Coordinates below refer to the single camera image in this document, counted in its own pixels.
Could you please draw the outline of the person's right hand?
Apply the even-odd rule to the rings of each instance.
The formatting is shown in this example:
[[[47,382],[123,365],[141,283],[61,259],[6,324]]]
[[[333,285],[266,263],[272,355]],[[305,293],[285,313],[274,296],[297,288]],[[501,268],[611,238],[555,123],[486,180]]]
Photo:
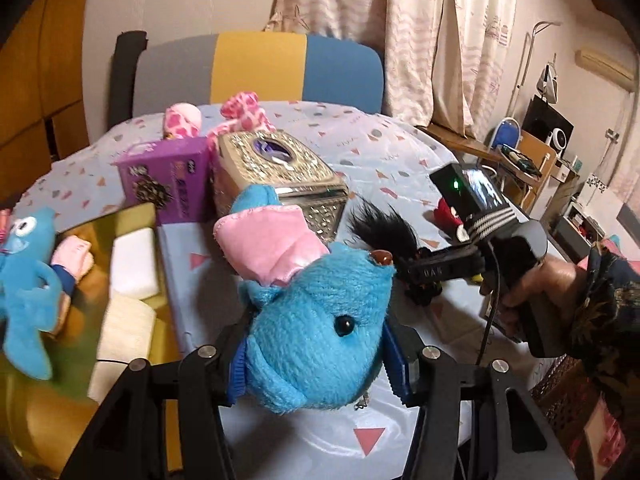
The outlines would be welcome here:
[[[524,322],[516,308],[532,297],[546,296],[560,316],[561,327],[567,328],[587,286],[587,271],[552,255],[530,269],[515,285],[500,294],[496,317],[503,333],[516,338],[523,333]]]

